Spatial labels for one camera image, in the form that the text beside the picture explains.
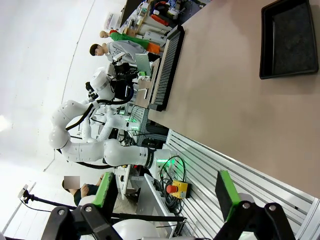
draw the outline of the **gray hoodie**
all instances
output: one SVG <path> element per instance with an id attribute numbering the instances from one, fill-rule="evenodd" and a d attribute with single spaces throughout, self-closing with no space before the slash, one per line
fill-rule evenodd
<path id="1" fill-rule="evenodd" d="M 112 41 L 107 44 L 109 52 L 106 54 L 108 60 L 112 62 L 112 58 L 121 52 L 126 54 L 122 60 L 129 64 L 136 64 L 136 54 L 145 54 L 147 51 L 139 44 L 124 40 L 124 41 Z"/>

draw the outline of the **person in gray hoodie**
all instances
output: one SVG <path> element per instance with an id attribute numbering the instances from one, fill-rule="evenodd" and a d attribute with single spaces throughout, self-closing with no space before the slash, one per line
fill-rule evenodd
<path id="1" fill-rule="evenodd" d="M 139 44 L 124 40 L 124 41 L 112 41 L 109 43 L 103 43 L 102 45 L 93 44 L 89 50 L 92 56 L 106 55 L 108 60 L 112 62 L 112 58 L 121 52 L 125 55 L 122 57 L 123 62 L 129 64 L 136 64 L 136 54 L 146 54 L 147 51 Z M 149 60 L 151 62 L 160 58 L 159 55 L 155 55 L 151 52 L 148 53 Z"/>

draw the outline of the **plastic container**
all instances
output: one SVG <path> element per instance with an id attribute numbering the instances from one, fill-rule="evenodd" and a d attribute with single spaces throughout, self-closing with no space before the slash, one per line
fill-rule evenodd
<path id="1" fill-rule="evenodd" d="M 279 0 L 261 10 L 260 78 L 312 74 L 319 70 L 308 0 Z"/>

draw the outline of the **person in green shirt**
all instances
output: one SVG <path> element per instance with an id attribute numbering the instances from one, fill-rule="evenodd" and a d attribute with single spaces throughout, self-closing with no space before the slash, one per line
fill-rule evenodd
<path id="1" fill-rule="evenodd" d="M 149 40 L 128 36 L 124 33 L 121 34 L 116 30 L 111 30 L 109 34 L 106 33 L 105 31 L 100 32 L 100 38 L 106 39 L 108 37 L 112 38 L 113 41 L 125 41 L 125 40 L 132 41 L 136 44 L 141 45 L 145 50 L 147 50 L 150 53 L 159 54 L 160 52 L 164 51 L 163 47 L 160 47 L 159 45 L 154 44 Z"/>

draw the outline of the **green shirt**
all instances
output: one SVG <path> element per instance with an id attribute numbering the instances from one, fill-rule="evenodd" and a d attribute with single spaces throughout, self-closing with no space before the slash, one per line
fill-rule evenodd
<path id="1" fill-rule="evenodd" d="M 144 49 L 147 49 L 148 45 L 149 45 L 149 40 L 144 40 L 144 39 L 140 39 L 137 37 L 133 37 L 133 36 L 128 36 L 124 33 L 119 33 L 117 31 L 113 31 L 112 33 L 110 33 L 110 38 L 112 38 L 113 41 L 125 41 L 125 40 L 129 40 L 132 41 L 136 44 L 141 45 Z"/>

